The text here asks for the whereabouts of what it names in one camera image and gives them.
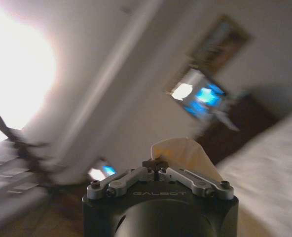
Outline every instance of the framed picture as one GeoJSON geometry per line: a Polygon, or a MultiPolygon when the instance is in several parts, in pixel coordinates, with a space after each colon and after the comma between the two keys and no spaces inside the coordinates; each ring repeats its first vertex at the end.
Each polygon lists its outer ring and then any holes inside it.
{"type": "Polygon", "coordinates": [[[250,35],[236,22],[223,15],[192,51],[191,57],[200,68],[214,75],[250,38],[250,35]]]}

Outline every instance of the blue screen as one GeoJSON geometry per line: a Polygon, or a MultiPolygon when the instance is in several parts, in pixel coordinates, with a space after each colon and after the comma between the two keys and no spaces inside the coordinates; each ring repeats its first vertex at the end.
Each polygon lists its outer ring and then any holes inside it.
{"type": "Polygon", "coordinates": [[[210,89],[212,89],[216,94],[225,94],[217,85],[208,83],[210,89]]]}
{"type": "Polygon", "coordinates": [[[194,111],[194,109],[192,109],[192,108],[190,108],[190,107],[188,107],[188,106],[183,106],[183,108],[184,108],[186,111],[188,111],[190,114],[193,114],[193,115],[196,114],[195,111],[194,111]]]}
{"type": "Polygon", "coordinates": [[[205,87],[199,90],[196,97],[199,101],[210,106],[216,106],[220,101],[220,97],[212,89],[205,87]]]}
{"type": "Polygon", "coordinates": [[[200,117],[208,112],[208,109],[204,107],[200,102],[192,100],[190,106],[197,117],[200,117]]]}
{"type": "Polygon", "coordinates": [[[111,166],[104,165],[104,166],[102,166],[102,169],[105,173],[108,174],[108,176],[116,173],[115,169],[113,169],[113,167],[111,167],[111,166]]]}

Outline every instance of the electronic device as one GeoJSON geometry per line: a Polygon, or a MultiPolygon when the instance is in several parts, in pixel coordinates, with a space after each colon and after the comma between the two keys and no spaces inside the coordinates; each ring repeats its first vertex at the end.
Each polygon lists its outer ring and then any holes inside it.
{"type": "Polygon", "coordinates": [[[238,198],[229,182],[144,161],[94,180],[82,199],[85,237],[235,237],[238,198]]]}

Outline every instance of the wooden floor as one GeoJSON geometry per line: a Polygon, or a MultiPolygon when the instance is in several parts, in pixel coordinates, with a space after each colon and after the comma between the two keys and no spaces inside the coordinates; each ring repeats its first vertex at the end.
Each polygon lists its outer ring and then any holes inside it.
{"type": "Polygon", "coordinates": [[[0,237],[81,237],[81,198],[87,184],[53,195],[0,230],[0,237]]]}

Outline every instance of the bright light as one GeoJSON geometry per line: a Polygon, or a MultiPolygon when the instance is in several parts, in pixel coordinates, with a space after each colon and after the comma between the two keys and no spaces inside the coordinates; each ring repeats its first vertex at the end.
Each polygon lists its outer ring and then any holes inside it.
{"type": "Polygon", "coordinates": [[[90,177],[92,179],[96,179],[96,180],[99,180],[99,181],[102,181],[102,180],[104,180],[106,178],[106,176],[99,169],[91,168],[89,170],[88,174],[90,175],[90,177]]]}
{"type": "Polygon", "coordinates": [[[187,97],[192,92],[192,89],[192,85],[182,83],[174,90],[171,96],[176,100],[183,100],[183,98],[187,97]]]}
{"type": "Polygon", "coordinates": [[[0,115],[9,127],[23,128],[39,110],[54,74],[53,52],[42,34],[0,11],[0,115]]]}

